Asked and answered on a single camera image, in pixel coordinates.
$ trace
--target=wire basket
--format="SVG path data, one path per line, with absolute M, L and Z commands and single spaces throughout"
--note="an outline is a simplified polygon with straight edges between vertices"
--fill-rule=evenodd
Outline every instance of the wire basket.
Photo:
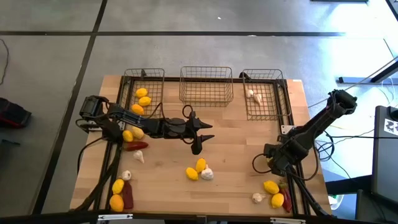
M 123 90 L 121 94 L 121 105 L 131 108 L 138 104 L 139 98 L 136 91 L 145 88 L 148 97 L 151 98 L 150 105 L 144 106 L 144 117 L 149 116 L 156 106 L 163 101 L 164 70 L 162 68 L 130 68 L 124 72 L 122 77 Z M 156 110 L 153 117 L 160 116 L 160 108 Z
M 291 114 L 287 85 L 279 69 L 246 69 L 241 73 L 248 120 L 285 119 Z M 247 98 L 246 90 L 261 94 L 262 105 Z
M 192 106 L 227 106 L 234 98 L 229 67 L 181 68 L 180 100 Z

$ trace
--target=yellow lemon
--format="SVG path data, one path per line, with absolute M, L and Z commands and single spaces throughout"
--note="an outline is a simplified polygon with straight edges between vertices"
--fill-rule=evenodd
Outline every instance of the yellow lemon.
M 123 140 L 126 142 L 132 142 L 133 138 L 132 138 L 132 132 L 129 130 L 124 130 L 123 133 Z
M 142 139 L 142 137 L 144 137 L 144 132 L 142 131 L 141 128 L 132 127 L 131 130 L 132 130 L 132 135 L 135 138 Z
M 115 212 L 123 212 L 124 202 L 120 195 L 113 195 L 109 200 L 109 205 Z
M 124 180 L 122 179 L 115 180 L 112 185 L 113 194 L 120 194 L 120 192 L 122 192 L 123 187 L 124 187 Z
M 279 192 L 278 185 L 272 180 L 267 180 L 264 182 L 264 189 L 271 194 L 276 194 Z
M 188 168 L 185 170 L 185 173 L 187 174 L 187 177 L 188 177 L 190 180 L 198 180 L 198 179 L 199 179 L 199 177 L 198 177 L 198 172 L 197 172 L 194 168 L 188 167 Z
M 144 109 L 140 105 L 132 105 L 131 110 L 138 115 L 144 115 Z
M 148 106 L 150 105 L 150 98 L 148 96 L 144 96 L 141 99 L 139 99 L 138 104 L 140 106 Z
M 284 195 L 281 193 L 277 193 L 271 198 L 271 205 L 272 208 L 279 208 L 283 205 L 284 203 Z
M 136 96 L 137 96 L 138 98 L 144 97 L 144 96 L 146 96 L 147 94 L 148 94 L 148 90 L 145 89 L 145 88 L 140 88 L 140 89 L 138 89 L 138 90 L 136 91 Z
M 200 158 L 197 162 L 197 172 L 202 172 L 206 169 L 206 160 L 204 158 Z

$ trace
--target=garlic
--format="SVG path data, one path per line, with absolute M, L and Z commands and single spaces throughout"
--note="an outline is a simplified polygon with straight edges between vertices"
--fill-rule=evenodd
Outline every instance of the garlic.
M 207 164 L 206 164 L 206 169 L 204 169 L 200 175 L 201 175 L 202 179 L 205 179 L 205 180 L 213 180 L 213 177 L 214 177 L 213 171 L 209 168 L 209 166 Z
M 252 97 L 254 94 L 253 90 L 246 90 L 246 98 Z
M 253 95 L 253 97 L 254 97 L 254 100 L 255 100 L 260 106 L 262 106 L 262 96 L 261 96 L 261 94 L 255 93 L 255 94 Z
M 260 203 L 262 199 L 264 199 L 265 197 L 266 197 L 265 194 L 254 193 L 251 198 L 253 199 L 254 203 Z
M 131 173 L 130 173 L 130 171 L 128 171 L 128 170 L 123 171 L 123 172 L 122 172 L 121 178 L 122 178 L 124 181 L 129 181 L 129 180 L 131 179 Z
M 132 153 L 133 158 L 137 159 L 138 161 L 144 163 L 144 155 L 142 155 L 142 151 L 141 150 L 135 150 Z

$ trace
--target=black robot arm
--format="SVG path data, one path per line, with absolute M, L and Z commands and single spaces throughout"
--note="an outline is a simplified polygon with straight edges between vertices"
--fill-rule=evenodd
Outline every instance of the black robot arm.
M 107 113 L 103 112 L 103 103 L 108 106 Z M 188 116 L 184 114 L 186 107 L 191 108 Z M 124 121 L 141 128 L 151 138 L 182 139 L 185 143 L 191 144 L 192 153 L 198 155 L 202 150 L 202 142 L 214 135 L 198 136 L 197 131 L 202 128 L 212 128 L 212 125 L 196 118 L 196 112 L 191 106 L 184 106 L 184 109 L 183 115 L 188 119 L 187 121 L 180 118 L 144 118 L 125 110 L 116 103 L 110 103 L 105 97 L 87 96 L 79 114 L 86 121 L 94 121 L 103 130 L 103 136 L 109 141 L 123 141 L 123 131 L 118 122 Z
M 337 118 L 354 113 L 356 97 L 344 90 L 329 93 L 326 107 L 303 126 L 291 129 L 286 135 L 280 135 L 279 145 L 265 144 L 264 155 L 271 160 L 268 166 L 273 174 L 284 176 L 289 165 L 296 165 L 308 155 L 314 146 L 314 140 Z

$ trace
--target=red pepper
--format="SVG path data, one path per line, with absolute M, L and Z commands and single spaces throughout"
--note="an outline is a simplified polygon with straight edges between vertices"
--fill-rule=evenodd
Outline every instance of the red pepper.
M 282 204 L 283 208 L 286 210 L 286 212 L 290 213 L 292 210 L 292 199 L 289 194 L 289 188 L 285 182 L 279 183 L 279 193 L 284 196 L 284 203 Z
M 132 209 L 134 207 L 134 202 L 132 200 L 132 188 L 128 181 L 124 181 L 122 198 L 124 202 L 124 209 Z
M 125 142 L 124 143 L 124 150 L 126 151 L 134 151 L 138 149 L 144 149 L 148 147 L 148 143 L 142 141 L 133 141 L 133 142 Z

